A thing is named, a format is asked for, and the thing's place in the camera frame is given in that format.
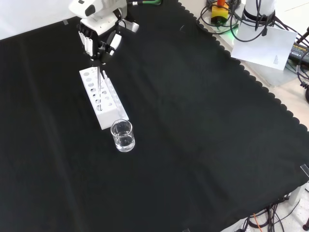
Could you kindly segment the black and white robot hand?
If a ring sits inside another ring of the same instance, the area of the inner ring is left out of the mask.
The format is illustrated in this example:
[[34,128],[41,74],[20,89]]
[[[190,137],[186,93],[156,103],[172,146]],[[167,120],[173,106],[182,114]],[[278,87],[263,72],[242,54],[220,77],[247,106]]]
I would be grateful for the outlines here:
[[116,9],[106,16],[91,16],[77,25],[84,52],[92,61],[105,65],[120,45],[120,21],[123,14]]

